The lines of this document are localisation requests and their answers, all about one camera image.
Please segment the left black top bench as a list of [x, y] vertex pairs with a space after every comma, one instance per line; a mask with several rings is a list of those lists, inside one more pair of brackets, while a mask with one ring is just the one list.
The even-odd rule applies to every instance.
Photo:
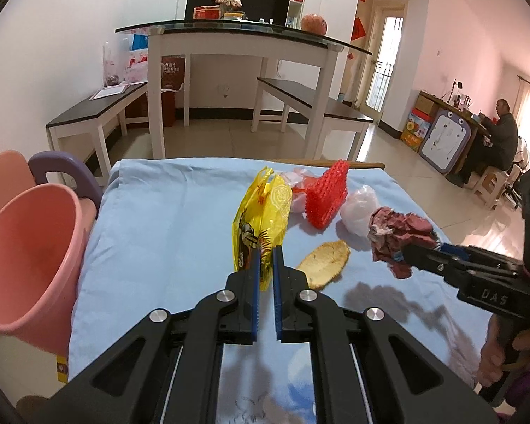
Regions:
[[100, 186], [105, 186], [112, 164], [106, 146], [104, 126], [117, 119], [123, 136], [127, 134], [126, 107], [147, 91], [147, 84], [127, 87], [122, 93], [95, 100], [84, 100], [46, 124], [48, 140], [53, 150], [62, 151], [61, 142], [79, 135], [88, 135], [92, 140], [101, 176]]

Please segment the orange round ball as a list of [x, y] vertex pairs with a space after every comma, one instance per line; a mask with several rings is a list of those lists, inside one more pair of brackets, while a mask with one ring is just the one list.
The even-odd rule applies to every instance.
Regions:
[[301, 18], [300, 28], [304, 32], [308, 32], [310, 34], [325, 36], [328, 26], [327, 22], [322, 16], [316, 13], [310, 13]]

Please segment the red foam net sleeve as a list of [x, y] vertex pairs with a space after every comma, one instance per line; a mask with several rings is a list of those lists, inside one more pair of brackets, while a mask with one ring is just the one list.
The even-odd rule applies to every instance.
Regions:
[[324, 230], [347, 199], [349, 163], [337, 161], [307, 189], [305, 216], [318, 230]]

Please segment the white paper on bench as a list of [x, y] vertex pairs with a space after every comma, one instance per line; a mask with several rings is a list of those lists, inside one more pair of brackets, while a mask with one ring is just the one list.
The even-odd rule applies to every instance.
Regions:
[[102, 89], [98, 90], [96, 93], [90, 96], [90, 100], [94, 101], [94, 100], [104, 99], [107, 97], [121, 95], [128, 89], [128, 87], [129, 85], [126, 83], [104, 86]]

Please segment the pink plastic bucket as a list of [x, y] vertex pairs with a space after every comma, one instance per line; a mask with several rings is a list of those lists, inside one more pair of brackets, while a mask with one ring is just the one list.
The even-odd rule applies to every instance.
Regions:
[[0, 210], [0, 333], [59, 356], [71, 318], [94, 202], [44, 184]]

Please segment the white table with black top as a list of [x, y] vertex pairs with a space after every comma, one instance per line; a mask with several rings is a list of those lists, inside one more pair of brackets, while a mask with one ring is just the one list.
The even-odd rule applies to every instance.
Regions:
[[[260, 58], [257, 91], [253, 108], [252, 131], [257, 131], [261, 120], [264, 93], [283, 102], [283, 112], [290, 108], [308, 120], [303, 157], [318, 159], [322, 156], [327, 128], [329, 97], [336, 63], [345, 49], [369, 55], [370, 52], [350, 43], [292, 29], [281, 25], [233, 20], [169, 20], [117, 28], [118, 34], [147, 35], [147, 104], [152, 155], [156, 160], [166, 157], [164, 144], [163, 111], [161, 110], [161, 58], [166, 55], [185, 57], [184, 68], [184, 123], [189, 120], [190, 63], [194, 55], [237, 55]], [[272, 85], [265, 77], [273, 60], [295, 62], [320, 69], [312, 101], [303, 104], [287, 92], [287, 81]]]

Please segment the yellow plastic bag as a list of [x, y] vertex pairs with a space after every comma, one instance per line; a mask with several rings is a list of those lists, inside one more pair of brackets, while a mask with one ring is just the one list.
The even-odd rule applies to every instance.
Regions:
[[284, 240], [292, 206], [292, 189], [265, 166], [248, 187], [232, 222], [234, 270], [249, 268], [250, 254], [259, 251], [260, 290], [265, 291], [273, 275], [273, 249]]

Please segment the seated man in background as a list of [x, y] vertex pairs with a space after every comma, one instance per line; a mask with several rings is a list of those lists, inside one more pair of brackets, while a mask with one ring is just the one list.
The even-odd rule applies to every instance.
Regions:
[[458, 173], [449, 173], [446, 180], [463, 188], [473, 172], [489, 166], [508, 171], [518, 147], [518, 127], [505, 99], [496, 102], [498, 120], [493, 122], [481, 114], [482, 124], [489, 133], [489, 143], [473, 143]]

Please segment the white plastic bag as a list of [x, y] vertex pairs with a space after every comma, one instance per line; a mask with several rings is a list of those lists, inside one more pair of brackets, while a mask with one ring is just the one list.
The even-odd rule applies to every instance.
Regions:
[[340, 209], [343, 225], [354, 235], [367, 236], [370, 218], [380, 208], [378, 197], [371, 186], [362, 185], [347, 196]]

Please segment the yellow fruit peel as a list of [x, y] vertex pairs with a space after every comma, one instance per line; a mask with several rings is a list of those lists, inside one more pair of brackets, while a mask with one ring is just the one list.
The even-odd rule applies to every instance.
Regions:
[[350, 256], [350, 248], [343, 240], [325, 242], [303, 258], [297, 269], [302, 271], [313, 290], [326, 287], [342, 274]]

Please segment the dark red box under table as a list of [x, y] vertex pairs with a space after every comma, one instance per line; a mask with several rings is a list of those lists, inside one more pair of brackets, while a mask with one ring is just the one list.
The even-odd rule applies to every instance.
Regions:
[[184, 85], [186, 58], [166, 55], [161, 58], [161, 110], [164, 127], [172, 127], [176, 120], [176, 95]]

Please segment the dark red wrapper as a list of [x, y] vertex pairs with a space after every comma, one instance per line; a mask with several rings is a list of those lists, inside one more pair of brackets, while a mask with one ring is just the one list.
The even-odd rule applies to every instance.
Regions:
[[372, 259], [385, 262], [397, 279], [412, 275], [412, 267], [403, 258], [404, 246], [414, 244], [430, 249], [438, 246], [438, 237], [427, 218], [412, 212], [396, 212], [389, 207], [381, 207], [370, 216], [367, 238]]

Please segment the white drawing board toy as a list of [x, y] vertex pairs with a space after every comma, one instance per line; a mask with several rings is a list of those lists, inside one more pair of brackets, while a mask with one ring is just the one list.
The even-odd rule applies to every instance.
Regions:
[[471, 128], [458, 114], [440, 108], [419, 154], [439, 173], [447, 174], [456, 166], [471, 137]]

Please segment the light blue table cloth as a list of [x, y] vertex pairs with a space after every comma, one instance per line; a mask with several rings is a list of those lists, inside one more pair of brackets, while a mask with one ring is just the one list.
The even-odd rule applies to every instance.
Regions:
[[[191, 309], [225, 286], [234, 268], [234, 216], [261, 160], [123, 160], [111, 171], [86, 247], [74, 304], [69, 375], [75, 377], [151, 310]], [[489, 316], [459, 301], [427, 272], [396, 279], [370, 242], [341, 219], [312, 227], [292, 213], [282, 243], [295, 267], [320, 245], [343, 240], [350, 256], [324, 293], [342, 307], [377, 306], [474, 386]], [[257, 341], [224, 349], [221, 423], [312, 423], [316, 406], [309, 349], [277, 340], [273, 295], [260, 296]]]

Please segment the blue box behind table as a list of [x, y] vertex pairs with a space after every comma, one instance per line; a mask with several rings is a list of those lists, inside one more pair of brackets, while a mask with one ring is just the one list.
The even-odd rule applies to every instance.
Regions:
[[132, 51], [145, 50], [148, 48], [149, 38], [147, 35], [133, 34]]

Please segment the pink flower bouquet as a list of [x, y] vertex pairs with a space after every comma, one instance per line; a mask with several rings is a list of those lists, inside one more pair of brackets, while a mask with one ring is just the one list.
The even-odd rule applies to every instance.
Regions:
[[228, 13], [240, 12], [243, 7], [241, 0], [214, 0], [214, 3], [221, 7], [221, 18]]

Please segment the pink plastic bag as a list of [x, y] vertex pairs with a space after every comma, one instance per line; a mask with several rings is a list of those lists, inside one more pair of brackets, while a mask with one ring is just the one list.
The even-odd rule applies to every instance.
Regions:
[[280, 177], [292, 191], [291, 212], [303, 213], [307, 189], [313, 186], [319, 177], [305, 167], [296, 167], [293, 170], [285, 171], [280, 174]]

